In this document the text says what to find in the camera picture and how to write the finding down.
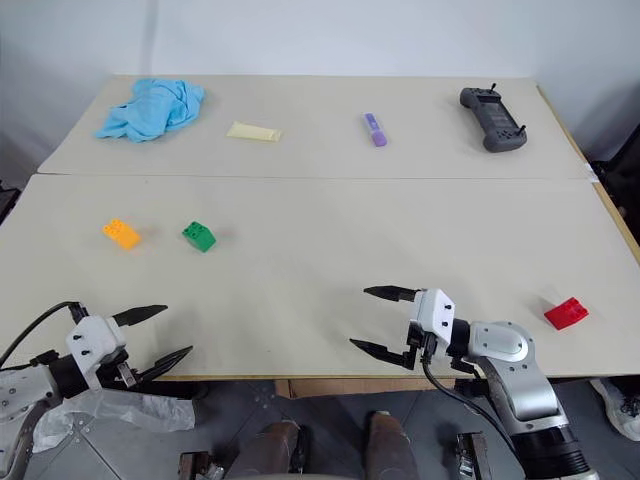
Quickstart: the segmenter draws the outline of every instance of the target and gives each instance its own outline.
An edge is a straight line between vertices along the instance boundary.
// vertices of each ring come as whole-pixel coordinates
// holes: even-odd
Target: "floor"
[[[277,397],[268,381],[208,387],[206,397],[195,402],[198,420],[192,431],[153,434],[120,421],[78,416],[72,437],[34,455],[26,479],[175,480],[180,452],[209,450],[229,462],[255,433],[282,418],[311,427],[310,473],[362,478],[364,419],[373,410],[388,410],[402,421],[425,480],[457,479],[456,433],[480,430],[487,437],[494,478],[523,478],[485,421],[437,391],[287,400]],[[572,382],[555,388],[600,478],[640,478],[640,445],[616,433],[590,385]]]

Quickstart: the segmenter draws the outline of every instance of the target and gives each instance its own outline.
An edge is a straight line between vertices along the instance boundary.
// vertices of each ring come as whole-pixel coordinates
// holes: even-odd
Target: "white table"
[[[460,90],[482,78],[181,76],[207,96],[195,123],[152,142],[96,139],[136,77],[113,77],[40,173],[291,178],[585,178],[586,170],[531,79],[497,79],[528,142],[488,153]],[[375,148],[361,114],[389,143]],[[267,144],[225,134],[234,120],[283,130]]]
[[[102,234],[112,217],[141,234],[134,250]],[[181,236],[192,220],[218,237],[206,254]],[[166,303],[126,331],[136,366],[192,344],[172,375],[406,375],[348,342],[403,348],[409,304],[362,293],[392,283],[523,325],[550,376],[640,371],[640,268],[587,180],[36,175],[0,228],[0,265],[0,350],[61,300],[105,315]],[[558,332],[542,313],[570,296],[591,314]],[[71,325],[49,319],[15,360],[65,351]]]

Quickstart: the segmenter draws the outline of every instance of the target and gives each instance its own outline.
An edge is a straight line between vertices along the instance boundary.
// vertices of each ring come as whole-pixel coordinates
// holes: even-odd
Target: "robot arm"
[[[589,469],[551,384],[535,361],[529,333],[511,322],[466,322],[455,318],[455,305],[438,289],[371,287],[365,292],[392,300],[413,301],[407,345],[402,354],[382,345],[351,340],[373,357],[413,369],[421,352],[425,373],[440,346],[451,366],[466,373],[477,365],[525,475],[537,479],[597,479]]]
[[[74,397],[89,388],[123,389],[144,384],[169,371],[192,349],[178,350],[138,373],[127,364],[129,355],[120,327],[146,320],[165,310],[165,305],[133,308],[102,318],[89,315],[77,302],[67,303],[65,306],[76,322],[66,339],[71,355],[60,358],[50,350],[38,355],[30,365],[0,370],[0,480],[22,479],[33,445],[33,429],[40,417],[58,406],[63,398]],[[1,360],[8,357],[17,343]]]

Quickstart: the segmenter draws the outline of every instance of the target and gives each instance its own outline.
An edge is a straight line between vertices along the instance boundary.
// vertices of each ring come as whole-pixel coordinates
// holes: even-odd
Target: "lego brick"
[[[587,315],[589,311],[573,297],[544,314],[557,330],[567,328]]]
[[[125,250],[130,250],[140,241],[140,236],[136,231],[117,218],[102,227],[102,231]]]
[[[182,231],[182,235],[201,252],[206,252],[216,243],[211,230],[195,221]]]

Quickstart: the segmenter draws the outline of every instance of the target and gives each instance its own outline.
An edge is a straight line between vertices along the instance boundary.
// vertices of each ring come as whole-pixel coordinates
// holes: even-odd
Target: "gray controller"
[[[490,152],[507,152],[527,143],[525,126],[518,127],[502,97],[494,90],[494,83],[488,88],[463,88],[460,103],[475,114],[485,137],[482,144]]]

